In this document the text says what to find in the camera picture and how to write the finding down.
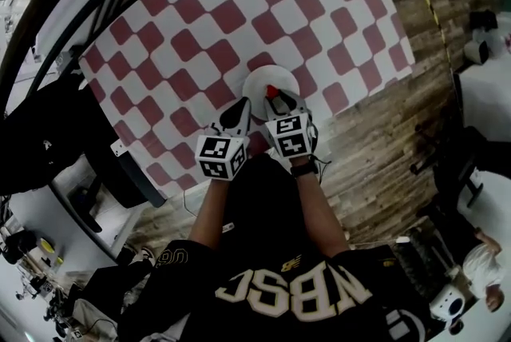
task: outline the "black jersey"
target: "black jersey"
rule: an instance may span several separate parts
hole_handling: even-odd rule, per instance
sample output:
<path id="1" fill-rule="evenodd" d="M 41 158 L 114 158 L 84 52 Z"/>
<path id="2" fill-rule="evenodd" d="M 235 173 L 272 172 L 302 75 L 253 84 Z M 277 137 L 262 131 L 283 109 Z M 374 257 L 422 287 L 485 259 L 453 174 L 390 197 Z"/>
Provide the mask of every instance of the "black jersey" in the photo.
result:
<path id="1" fill-rule="evenodd" d="M 322 255 L 303 225 L 295 180 L 278 163 L 249 161 L 227 203 L 224 223 L 234 229 L 219 251 L 171 242 L 121 317 L 121 342 L 172 340 L 161 334 L 187 314 L 182 341 L 424 340 L 420 315 L 409 315 L 421 311 L 408 301 L 417 294 L 388 266 L 392 258 L 372 250 Z"/>

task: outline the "checkered tablecloth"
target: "checkered tablecloth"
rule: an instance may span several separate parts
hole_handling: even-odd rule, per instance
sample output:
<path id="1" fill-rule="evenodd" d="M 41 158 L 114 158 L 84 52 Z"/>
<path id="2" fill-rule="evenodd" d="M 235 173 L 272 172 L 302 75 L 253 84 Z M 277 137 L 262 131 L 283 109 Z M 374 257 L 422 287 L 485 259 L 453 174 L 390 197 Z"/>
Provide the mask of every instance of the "checkered tablecloth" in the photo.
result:
<path id="1" fill-rule="evenodd" d="M 87 50 L 81 67 L 101 108 L 164 197 L 204 180 L 197 137 L 275 63 L 298 79 L 314 121 L 411 73 L 391 0 L 140 0 Z M 253 153 L 267 148 L 251 125 Z"/>

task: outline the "person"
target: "person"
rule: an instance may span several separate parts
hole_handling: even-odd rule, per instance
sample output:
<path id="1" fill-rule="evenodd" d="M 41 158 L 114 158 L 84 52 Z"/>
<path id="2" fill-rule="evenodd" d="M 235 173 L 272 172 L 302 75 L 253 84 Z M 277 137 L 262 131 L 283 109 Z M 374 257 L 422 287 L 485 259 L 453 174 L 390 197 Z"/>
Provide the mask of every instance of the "person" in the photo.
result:
<path id="1" fill-rule="evenodd" d="M 450 279 L 431 248 L 430 241 L 426 241 L 416 228 L 408 230 L 406 235 L 410 238 L 410 242 L 396 244 L 393 247 L 394 254 L 416 291 L 428 301 L 428 304 L 431 304 Z M 461 314 L 448 320 L 431 313 L 428 322 L 430 339 L 445 329 L 448 329 L 451 335 L 457 335 L 465 327 Z"/>
<path id="2" fill-rule="evenodd" d="M 3 257 L 9 264 L 15 265 L 24 255 L 35 249 L 36 236 L 31 231 L 22 230 L 6 238 Z"/>
<path id="3" fill-rule="evenodd" d="M 454 207 L 442 204 L 445 202 L 437 197 L 419 216 L 429 216 L 454 262 L 462 266 L 472 283 L 470 291 L 476 298 L 485 300 L 488 310 L 496 312 L 505 299 L 501 289 L 505 270 L 496 259 L 502 247 L 481 229 L 474 228 Z"/>
<path id="4" fill-rule="evenodd" d="M 46 283 L 46 276 L 35 276 L 32 278 L 28 284 L 26 282 L 26 278 L 22 276 L 22 285 L 23 285 L 23 293 L 16 292 L 17 300 L 24 300 L 25 295 L 29 294 L 32 296 L 32 299 L 35 300 L 36 297 L 41 293 L 42 286 Z"/>
<path id="5" fill-rule="evenodd" d="M 350 250 L 308 157 L 291 163 L 293 176 L 260 154 L 232 182 L 211 182 L 188 239 L 167 246 L 121 315 L 120 340 L 411 335 L 396 325 L 410 316 L 393 306 L 398 284 L 382 283 L 372 250 Z"/>

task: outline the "table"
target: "table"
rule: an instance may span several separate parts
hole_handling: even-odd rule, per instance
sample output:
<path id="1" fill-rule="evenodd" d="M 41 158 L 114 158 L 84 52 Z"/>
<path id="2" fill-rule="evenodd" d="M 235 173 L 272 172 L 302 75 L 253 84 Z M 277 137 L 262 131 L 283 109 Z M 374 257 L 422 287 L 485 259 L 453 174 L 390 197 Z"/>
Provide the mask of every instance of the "table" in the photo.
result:
<path id="1" fill-rule="evenodd" d="M 465 126 L 474 126 L 491 141 L 511 141 L 511 55 L 490 58 L 460 74 Z"/>
<path id="2" fill-rule="evenodd" d="M 197 138 L 275 63 L 320 123 L 412 71 L 391 0 L 140 0 L 91 45 L 81 68 L 149 180 L 171 197 L 205 180 Z M 251 149 L 267 149 L 252 118 Z"/>
<path id="3" fill-rule="evenodd" d="M 45 238 L 55 248 L 50 258 L 54 262 L 62 257 L 64 262 L 57 268 L 57 275 L 73 271 L 94 271 L 115 265 L 114 255 L 106 253 L 108 247 L 98 246 L 101 240 L 93 240 L 94 234 L 86 226 L 80 226 L 72 217 L 72 209 L 65 209 L 49 186 L 26 193 L 14 194 L 9 203 L 16 220 L 24 229 L 33 231 L 37 238 Z"/>

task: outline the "floor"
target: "floor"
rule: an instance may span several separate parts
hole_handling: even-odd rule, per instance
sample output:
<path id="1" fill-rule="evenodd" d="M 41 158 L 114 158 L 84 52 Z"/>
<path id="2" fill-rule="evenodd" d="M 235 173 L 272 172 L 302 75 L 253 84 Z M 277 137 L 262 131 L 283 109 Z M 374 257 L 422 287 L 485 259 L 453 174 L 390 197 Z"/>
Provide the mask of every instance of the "floor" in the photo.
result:
<path id="1" fill-rule="evenodd" d="M 461 48 L 469 40 L 468 13 L 495 0 L 431 0 L 446 33 L 452 67 L 462 64 Z M 417 221 L 415 213 L 435 194 L 431 170 L 419 177 L 410 165 L 423 160 L 427 148 L 414 132 L 418 123 L 431 131 L 440 111 L 456 109 L 450 64 L 441 35 L 425 0 L 394 0 L 417 64 L 412 76 L 332 118 L 320 127 L 317 154 L 332 160 L 323 189 L 352 244 L 395 237 Z M 192 213 L 206 186 L 185 194 Z M 155 252 L 176 238 L 186 238 L 195 217 L 184 197 L 159 209 L 146 209 L 128 242 Z"/>

